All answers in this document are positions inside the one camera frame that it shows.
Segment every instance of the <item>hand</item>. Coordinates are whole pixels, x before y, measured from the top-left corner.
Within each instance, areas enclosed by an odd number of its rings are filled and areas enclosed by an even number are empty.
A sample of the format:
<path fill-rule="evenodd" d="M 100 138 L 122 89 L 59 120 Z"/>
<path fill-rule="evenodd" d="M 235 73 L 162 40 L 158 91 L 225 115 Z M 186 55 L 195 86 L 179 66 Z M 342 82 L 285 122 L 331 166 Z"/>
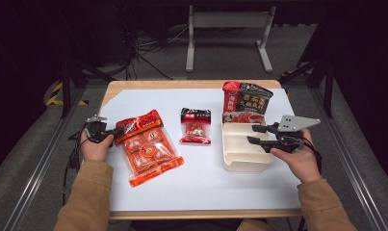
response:
<path fill-rule="evenodd" d="M 301 133 L 307 140 L 313 143 L 308 129 L 302 129 Z M 292 173 L 301 183 L 322 179 L 314 152 L 305 145 L 300 151 L 291 154 L 272 148 L 271 154 L 287 163 Z"/>
<path fill-rule="evenodd" d="M 82 144 L 81 150 L 83 159 L 85 161 L 105 161 L 107 157 L 107 149 L 113 142 L 115 137 L 113 135 L 108 136 L 101 143 L 95 143 L 88 140 L 86 132 L 82 132 L 80 143 Z"/>

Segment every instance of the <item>plastic food container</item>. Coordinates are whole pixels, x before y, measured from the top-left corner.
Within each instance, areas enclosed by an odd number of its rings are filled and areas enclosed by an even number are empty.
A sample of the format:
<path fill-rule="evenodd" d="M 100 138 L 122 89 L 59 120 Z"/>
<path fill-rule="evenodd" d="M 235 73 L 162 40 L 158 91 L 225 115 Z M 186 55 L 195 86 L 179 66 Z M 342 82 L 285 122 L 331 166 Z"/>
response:
<path fill-rule="evenodd" d="M 230 171 L 263 171 L 274 160 L 271 153 L 266 153 L 260 145 L 251 144 L 247 136 L 268 141 L 269 135 L 253 132 L 251 126 L 260 123 L 222 124 L 222 143 L 224 167 Z"/>

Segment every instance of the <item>forearm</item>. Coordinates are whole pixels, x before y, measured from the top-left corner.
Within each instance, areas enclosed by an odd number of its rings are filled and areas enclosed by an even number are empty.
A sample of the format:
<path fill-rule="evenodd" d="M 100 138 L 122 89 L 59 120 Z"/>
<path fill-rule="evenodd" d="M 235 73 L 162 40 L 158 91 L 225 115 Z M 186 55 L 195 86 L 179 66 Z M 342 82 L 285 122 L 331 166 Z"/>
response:
<path fill-rule="evenodd" d="M 107 230 L 113 168 L 85 161 L 74 180 L 71 195 L 59 212 L 55 230 Z"/>
<path fill-rule="evenodd" d="M 308 230 L 356 230 L 326 180 L 298 185 L 298 198 Z"/>

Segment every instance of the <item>white tabletop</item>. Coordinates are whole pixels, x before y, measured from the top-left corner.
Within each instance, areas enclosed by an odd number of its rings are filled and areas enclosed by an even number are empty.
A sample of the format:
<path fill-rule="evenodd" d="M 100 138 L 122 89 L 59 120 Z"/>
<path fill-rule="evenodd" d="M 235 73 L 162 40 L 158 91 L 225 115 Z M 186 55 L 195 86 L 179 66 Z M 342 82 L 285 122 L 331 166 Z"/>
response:
<path fill-rule="evenodd" d="M 267 124 L 279 122 L 293 109 L 283 89 L 270 89 L 272 97 L 265 119 Z M 109 149 L 107 163 L 115 169 L 112 212 L 144 211 L 238 211 L 299 209 L 299 180 L 288 166 L 275 159 L 262 172 L 233 172 L 223 167 L 221 142 L 222 89 L 123 90 L 100 112 L 108 118 L 107 128 L 117 121 L 145 115 L 156 109 L 176 153 L 185 160 L 181 167 L 135 188 L 122 147 Z M 211 145 L 180 144 L 182 108 L 211 110 Z"/>

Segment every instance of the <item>food package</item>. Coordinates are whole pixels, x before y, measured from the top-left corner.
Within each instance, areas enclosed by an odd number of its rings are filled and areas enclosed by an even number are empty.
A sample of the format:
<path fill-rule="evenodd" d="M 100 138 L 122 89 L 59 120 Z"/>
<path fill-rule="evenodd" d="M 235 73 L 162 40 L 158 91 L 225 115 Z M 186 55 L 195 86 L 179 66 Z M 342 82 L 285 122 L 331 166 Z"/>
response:
<path fill-rule="evenodd" d="M 222 122 L 259 123 L 273 96 L 270 90 L 258 85 L 227 81 L 223 85 L 224 102 Z"/>
<path fill-rule="evenodd" d="M 124 134 L 116 138 L 133 171 L 129 183 L 136 187 L 164 172 L 184 164 L 169 141 L 163 121 L 156 110 L 116 123 Z"/>
<path fill-rule="evenodd" d="M 211 111 L 183 108 L 181 111 L 182 138 L 180 142 L 211 144 Z"/>

